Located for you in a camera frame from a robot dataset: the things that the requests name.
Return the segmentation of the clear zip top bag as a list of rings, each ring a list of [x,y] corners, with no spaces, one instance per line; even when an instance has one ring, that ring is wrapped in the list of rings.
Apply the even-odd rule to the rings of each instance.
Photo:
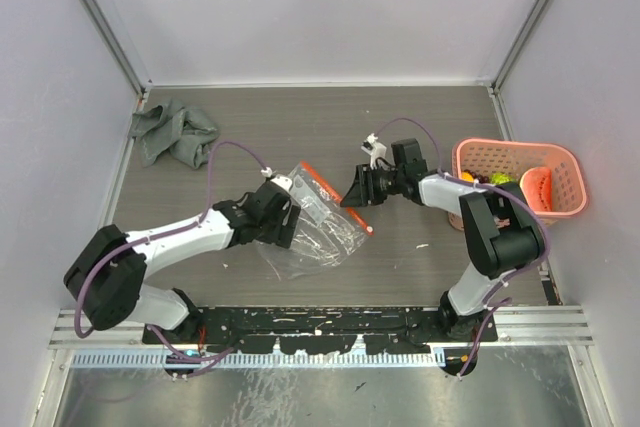
[[[354,209],[342,208],[341,196],[309,163],[300,162],[289,178],[293,181],[292,198],[301,208],[291,246],[257,245],[278,278],[329,271],[373,236],[373,227]]]

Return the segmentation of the orange mango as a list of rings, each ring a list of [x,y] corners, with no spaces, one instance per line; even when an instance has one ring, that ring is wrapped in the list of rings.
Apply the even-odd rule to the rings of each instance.
[[[466,182],[471,182],[471,183],[473,183],[475,181],[475,178],[468,172],[463,172],[461,174],[461,179],[466,181]]]

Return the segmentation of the dark red grape bunch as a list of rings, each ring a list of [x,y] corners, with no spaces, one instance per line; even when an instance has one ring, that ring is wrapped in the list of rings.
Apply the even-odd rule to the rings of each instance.
[[[490,184],[491,179],[489,176],[478,175],[474,177],[474,180],[481,184]]]

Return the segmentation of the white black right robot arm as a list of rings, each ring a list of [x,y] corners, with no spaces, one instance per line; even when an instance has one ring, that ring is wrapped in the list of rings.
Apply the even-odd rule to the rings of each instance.
[[[499,287],[548,253],[543,226],[518,184],[494,186],[431,170],[415,139],[392,143],[392,162],[386,160],[386,147],[374,134],[361,149],[369,160],[356,167],[341,207],[380,205],[390,196],[401,195],[462,219],[469,265],[441,296],[436,321],[444,337],[462,340]]]

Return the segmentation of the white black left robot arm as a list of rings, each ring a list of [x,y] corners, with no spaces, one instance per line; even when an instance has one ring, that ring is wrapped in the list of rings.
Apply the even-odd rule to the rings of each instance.
[[[253,242],[287,249],[300,215],[285,176],[267,179],[237,201],[213,204],[204,213],[146,231],[99,229],[64,275],[76,301],[74,330],[84,339],[124,321],[166,332],[178,343],[194,340],[202,312],[180,289],[147,285],[149,277],[191,257]]]

